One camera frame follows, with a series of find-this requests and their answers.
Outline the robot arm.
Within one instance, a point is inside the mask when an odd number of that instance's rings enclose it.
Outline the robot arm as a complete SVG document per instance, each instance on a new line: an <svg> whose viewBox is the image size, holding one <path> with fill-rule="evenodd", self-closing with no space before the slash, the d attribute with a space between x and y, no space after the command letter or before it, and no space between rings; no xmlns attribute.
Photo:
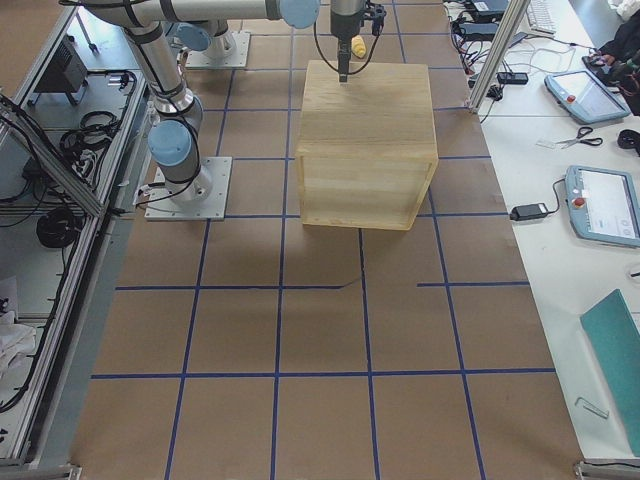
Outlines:
<svg viewBox="0 0 640 480"><path fill-rule="evenodd" d="M122 29L148 82L160 122L149 133L149 149L160 167L167 198L203 203L213 179L204 171L198 130L202 106L187 87L165 38L163 21L193 23L229 19L283 20L303 29L315 22L318 1L82 1L89 13Z"/></svg>
<svg viewBox="0 0 640 480"><path fill-rule="evenodd" d="M382 4L364 0L334 0L330 2L330 29L337 38L337 66L334 67L326 58L319 45L316 25L313 25L313 35L316 49L326 65L338 73L339 82L346 83L348 77L356 75L369 64L380 37L386 18L386 10ZM352 41L360 34L365 22L371 23L371 34L375 37L366 62L357 70L350 70L352 57Z"/></svg>

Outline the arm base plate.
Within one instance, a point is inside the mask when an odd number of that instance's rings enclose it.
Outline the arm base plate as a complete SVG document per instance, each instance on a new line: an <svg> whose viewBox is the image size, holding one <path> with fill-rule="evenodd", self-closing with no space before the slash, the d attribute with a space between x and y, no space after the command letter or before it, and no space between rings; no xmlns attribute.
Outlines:
<svg viewBox="0 0 640 480"><path fill-rule="evenodd" d="M198 221L225 218L229 183L232 172L231 157L202 157L199 175L180 194L177 184L168 183L150 192L145 204L148 221Z"/></svg>
<svg viewBox="0 0 640 480"><path fill-rule="evenodd" d="M204 51L191 50L186 67L191 70L244 69L247 66L251 34L231 31L213 38Z"/></svg>

